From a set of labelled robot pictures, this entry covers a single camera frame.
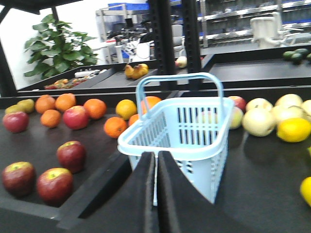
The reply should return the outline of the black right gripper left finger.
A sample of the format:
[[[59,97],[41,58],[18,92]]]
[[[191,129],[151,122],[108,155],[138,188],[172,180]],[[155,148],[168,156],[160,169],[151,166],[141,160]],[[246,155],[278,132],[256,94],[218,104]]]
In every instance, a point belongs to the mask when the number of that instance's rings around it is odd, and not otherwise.
[[[89,220],[81,233],[150,233],[154,195],[155,155],[144,152],[125,184]]]

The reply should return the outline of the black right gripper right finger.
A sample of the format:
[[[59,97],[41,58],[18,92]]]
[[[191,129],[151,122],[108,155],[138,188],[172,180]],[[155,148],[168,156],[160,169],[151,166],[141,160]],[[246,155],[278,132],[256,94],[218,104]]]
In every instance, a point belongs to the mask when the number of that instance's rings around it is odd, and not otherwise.
[[[242,233],[243,225],[205,199],[168,151],[158,154],[157,207],[161,233]]]

